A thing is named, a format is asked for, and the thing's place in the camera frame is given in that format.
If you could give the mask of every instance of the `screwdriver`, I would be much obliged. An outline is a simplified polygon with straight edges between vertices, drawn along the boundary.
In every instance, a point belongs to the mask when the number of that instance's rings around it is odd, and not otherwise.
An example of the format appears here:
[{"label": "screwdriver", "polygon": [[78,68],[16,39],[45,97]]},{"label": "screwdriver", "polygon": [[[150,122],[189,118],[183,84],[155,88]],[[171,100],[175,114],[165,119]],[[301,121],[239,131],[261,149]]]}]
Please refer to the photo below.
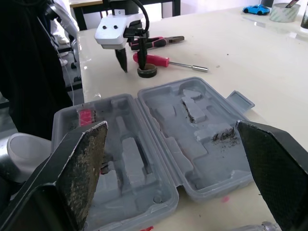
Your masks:
[{"label": "screwdriver", "polygon": [[[133,55],[133,60],[135,62],[138,62],[138,55],[137,55],[137,53],[135,53]],[[170,62],[169,60],[170,60],[169,58],[164,58],[164,57],[161,57],[161,56],[158,56],[158,55],[148,54],[146,56],[146,63],[147,64],[153,64],[155,66],[168,67],[169,64],[172,64],[172,65],[177,65],[177,66],[188,67],[188,68],[191,68],[192,70],[195,70],[195,71],[202,71],[202,72],[207,72],[208,71],[208,69],[206,67],[195,66],[195,65],[187,65],[187,64],[179,64],[179,63],[175,63],[175,62]]]}]

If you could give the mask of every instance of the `pink sticker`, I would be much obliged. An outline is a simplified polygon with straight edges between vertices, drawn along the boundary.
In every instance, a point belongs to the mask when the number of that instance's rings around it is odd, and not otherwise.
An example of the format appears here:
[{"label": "pink sticker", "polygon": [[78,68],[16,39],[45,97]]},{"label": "pink sticker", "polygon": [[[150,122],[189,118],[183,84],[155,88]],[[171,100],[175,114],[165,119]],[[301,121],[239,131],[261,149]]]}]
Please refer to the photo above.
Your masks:
[{"label": "pink sticker", "polygon": [[230,197],[229,196],[225,196],[225,197],[223,197],[222,199],[221,199],[221,202],[222,203],[226,203],[226,202],[228,202],[230,200]]}]

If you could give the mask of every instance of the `white table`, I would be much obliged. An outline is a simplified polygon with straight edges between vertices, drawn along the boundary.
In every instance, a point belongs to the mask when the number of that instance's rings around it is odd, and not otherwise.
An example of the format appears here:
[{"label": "white table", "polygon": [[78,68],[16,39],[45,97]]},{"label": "white table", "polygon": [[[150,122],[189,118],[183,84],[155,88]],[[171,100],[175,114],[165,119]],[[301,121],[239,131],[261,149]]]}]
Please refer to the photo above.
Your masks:
[{"label": "white table", "polygon": [[[184,35],[185,41],[150,50],[149,54],[171,61],[206,66],[208,73],[188,68],[159,67],[157,76],[143,79],[128,53],[128,73],[113,50],[103,50],[94,39],[95,30],[78,35],[79,58],[85,102],[198,76],[222,96],[233,90],[256,104],[245,115],[252,121],[288,131],[308,149],[308,37],[300,22],[280,24],[268,16],[247,15],[241,9],[190,14],[151,23],[151,37]],[[192,202],[180,189],[176,212],[154,226],[165,231],[220,231],[274,219],[254,183],[229,195],[223,203],[214,199]]]}]

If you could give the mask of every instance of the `pliers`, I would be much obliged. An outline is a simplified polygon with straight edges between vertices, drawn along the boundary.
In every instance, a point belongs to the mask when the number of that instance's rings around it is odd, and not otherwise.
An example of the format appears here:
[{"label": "pliers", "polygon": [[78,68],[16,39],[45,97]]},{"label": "pliers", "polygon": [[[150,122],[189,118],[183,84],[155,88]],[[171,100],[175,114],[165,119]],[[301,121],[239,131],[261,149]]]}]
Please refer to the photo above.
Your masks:
[{"label": "pliers", "polygon": [[[146,49],[153,48],[153,47],[164,47],[169,43],[176,43],[183,41],[185,39],[184,36],[175,36],[175,37],[156,37],[156,38],[149,38],[146,40],[145,47]],[[139,44],[138,40],[135,40],[131,43],[129,43],[129,46],[131,47],[132,51],[137,51],[139,50]]]}]

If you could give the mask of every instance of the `white cylindrical object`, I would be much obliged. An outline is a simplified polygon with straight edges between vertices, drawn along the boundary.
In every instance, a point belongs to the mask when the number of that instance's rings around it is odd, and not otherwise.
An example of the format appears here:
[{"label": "white cylindrical object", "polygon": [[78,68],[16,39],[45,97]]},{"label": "white cylindrical object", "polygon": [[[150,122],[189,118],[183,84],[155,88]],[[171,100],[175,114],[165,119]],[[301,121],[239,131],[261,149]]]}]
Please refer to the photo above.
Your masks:
[{"label": "white cylindrical object", "polygon": [[300,5],[295,4],[291,8],[286,8],[287,5],[288,3],[274,4],[270,11],[270,20],[278,23],[294,22],[299,12]]}]

